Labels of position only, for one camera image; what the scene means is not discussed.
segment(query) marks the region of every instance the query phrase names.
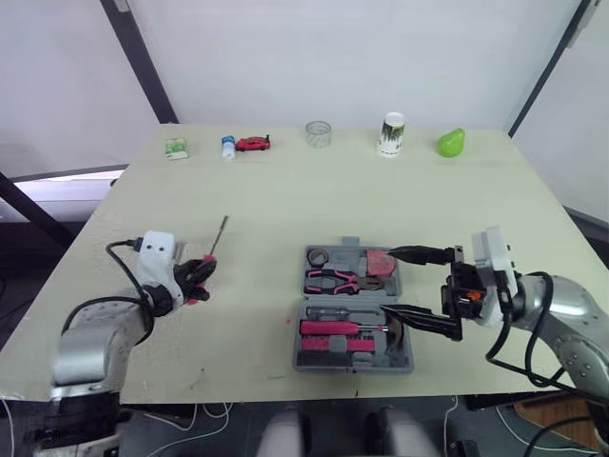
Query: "white can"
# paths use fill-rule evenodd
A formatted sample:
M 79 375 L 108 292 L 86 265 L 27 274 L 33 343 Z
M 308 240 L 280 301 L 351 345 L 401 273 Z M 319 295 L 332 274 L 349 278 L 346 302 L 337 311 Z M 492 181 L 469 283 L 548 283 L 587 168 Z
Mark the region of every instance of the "white can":
M 405 117 L 400 112 L 389 112 L 384 117 L 378 151 L 385 157 L 396 157 L 402 149 Z

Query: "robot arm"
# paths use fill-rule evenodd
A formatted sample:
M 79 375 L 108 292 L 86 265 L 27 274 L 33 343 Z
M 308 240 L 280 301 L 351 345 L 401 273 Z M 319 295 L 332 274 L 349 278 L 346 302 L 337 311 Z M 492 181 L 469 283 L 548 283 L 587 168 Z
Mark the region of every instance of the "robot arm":
M 497 343 L 486 358 L 502 368 L 529 377 L 537 387 L 559 387 L 587 400 L 599 441 L 609 443 L 609 316 L 590 293 L 566 278 L 538 272 L 519 275 L 509 258 L 501 229 L 489 228 L 473 236 L 475 266 L 463 261 L 462 248 L 395 248 L 389 254 L 408 263 L 449 264 L 451 274 L 442 286 L 442 313 L 426 308 L 396 305 L 382 307 L 392 317 L 412 328 L 462 339 L 461 319 L 483 326 L 503 322 Z M 495 359 L 511 327 L 531 331 L 524 357 L 524 368 Z M 534 373 L 531 356 L 537 339 L 556 354 L 561 369 L 551 378 Z M 576 388 L 558 382 L 567 372 Z
M 47 416 L 36 432 L 37 457 L 118 455 L 119 392 L 131 350 L 148 338 L 155 319 L 189 300 L 209 298 L 202 283 L 216 268 L 213 256 L 175 265 L 181 245 L 170 233 L 156 231 L 108 245 L 110 255 L 112 246 L 131 246 L 139 252 L 136 277 L 120 258 L 114 259 L 135 289 L 88 300 L 68 316 L 53 368 Z

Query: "beige tabletop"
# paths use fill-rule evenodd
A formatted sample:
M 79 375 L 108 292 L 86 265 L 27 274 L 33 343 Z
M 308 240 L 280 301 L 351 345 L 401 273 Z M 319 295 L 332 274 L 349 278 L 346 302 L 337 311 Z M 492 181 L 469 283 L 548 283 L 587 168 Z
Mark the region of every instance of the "beige tabletop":
M 221 157 L 220 138 L 270 134 L 272 148 Z M 127 403 L 239 402 L 389 397 L 533 390 L 522 376 L 484 361 L 499 328 L 463 325 L 463 341 L 411 330 L 409 375 L 301 373 L 292 367 L 296 310 L 306 245 L 462 244 L 502 226 L 521 272 L 545 270 L 588 288 L 608 309 L 607 270 L 507 135 L 469 130 L 465 151 L 434 151 L 441 130 L 411 129 L 398 158 L 377 155 L 374 130 L 338 130 L 311 149 L 300 129 L 163 126 L 120 178 L 61 260 L 0 354 L 0 394 L 49 398 L 51 367 L 70 310 L 128 287 L 104 245 L 169 231 L 206 253 L 225 214 L 216 248 L 212 298 L 158 319 L 131 353 L 122 392 Z M 169 162 L 166 138 L 185 136 L 190 157 Z M 123 255 L 134 265 L 136 254 Z M 400 265 L 400 303 L 441 312 L 447 267 Z M 529 334 L 515 329 L 500 357 L 522 364 Z M 539 344 L 541 373 L 558 362 Z

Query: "green fruit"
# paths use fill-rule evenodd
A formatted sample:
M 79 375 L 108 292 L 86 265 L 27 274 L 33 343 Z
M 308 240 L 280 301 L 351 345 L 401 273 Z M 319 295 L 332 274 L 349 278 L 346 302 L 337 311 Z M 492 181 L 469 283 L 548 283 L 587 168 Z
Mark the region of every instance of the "green fruit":
M 438 152 L 444 157 L 457 157 L 463 151 L 465 144 L 465 130 L 454 129 L 438 140 Z

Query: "small box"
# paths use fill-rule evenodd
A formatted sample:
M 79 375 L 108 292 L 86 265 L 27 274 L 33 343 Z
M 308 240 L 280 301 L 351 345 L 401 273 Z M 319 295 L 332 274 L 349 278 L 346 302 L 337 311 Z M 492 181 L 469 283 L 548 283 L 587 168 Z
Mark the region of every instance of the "small box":
M 165 157 L 169 160 L 188 158 L 188 141 L 186 138 L 169 138 L 165 143 Z

